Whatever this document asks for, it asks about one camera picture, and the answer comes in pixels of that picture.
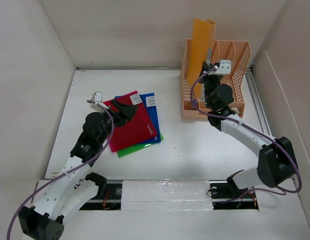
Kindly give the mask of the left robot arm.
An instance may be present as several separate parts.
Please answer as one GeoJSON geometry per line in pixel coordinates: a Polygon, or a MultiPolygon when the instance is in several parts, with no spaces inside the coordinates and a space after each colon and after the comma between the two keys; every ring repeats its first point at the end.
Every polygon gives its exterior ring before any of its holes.
{"type": "Polygon", "coordinates": [[[116,127],[131,121],[138,106],[116,100],[111,107],[89,100],[95,112],[88,114],[74,148],[59,176],[41,187],[43,195],[31,207],[22,206],[18,219],[22,232],[33,240],[58,240],[65,224],[90,199],[106,194],[107,179],[91,168],[110,144],[116,127]]]}

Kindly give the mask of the orange folder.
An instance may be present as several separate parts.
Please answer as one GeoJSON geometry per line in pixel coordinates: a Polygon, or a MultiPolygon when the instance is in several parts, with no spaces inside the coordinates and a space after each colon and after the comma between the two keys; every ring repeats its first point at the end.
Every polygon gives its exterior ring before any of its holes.
{"type": "Polygon", "coordinates": [[[206,20],[193,19],[190,63],[187,75],[187,82],[191,87],[200,76],[203,62],[211,59],[215,29],[216,22],[209,18],[206,20]]]}

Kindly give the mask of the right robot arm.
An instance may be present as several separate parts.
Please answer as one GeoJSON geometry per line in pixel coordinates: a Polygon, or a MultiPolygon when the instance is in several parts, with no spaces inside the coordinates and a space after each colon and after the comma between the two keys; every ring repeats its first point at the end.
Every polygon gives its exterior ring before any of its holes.
{"type": "Polygon", "coordinates": [[[202,63],[198,82],[203,85],[205,106],[209,123],[250,149],[258,158],[257,166],[240,170],[230,175],[225,189],[230,198],[238,198],[245,191],[253,192],[258,186],[267,186],[269,192],[279,189],[279,194],[288,193],[279,185],[296,176],[299,192],[302,188],[295,153],[291,141],[286,137],[276,138],[245,124],[230,104],[234,101],[233,90],[221,80],[231,72],[231,61],[221,60],[214,64],[202,63]]]}

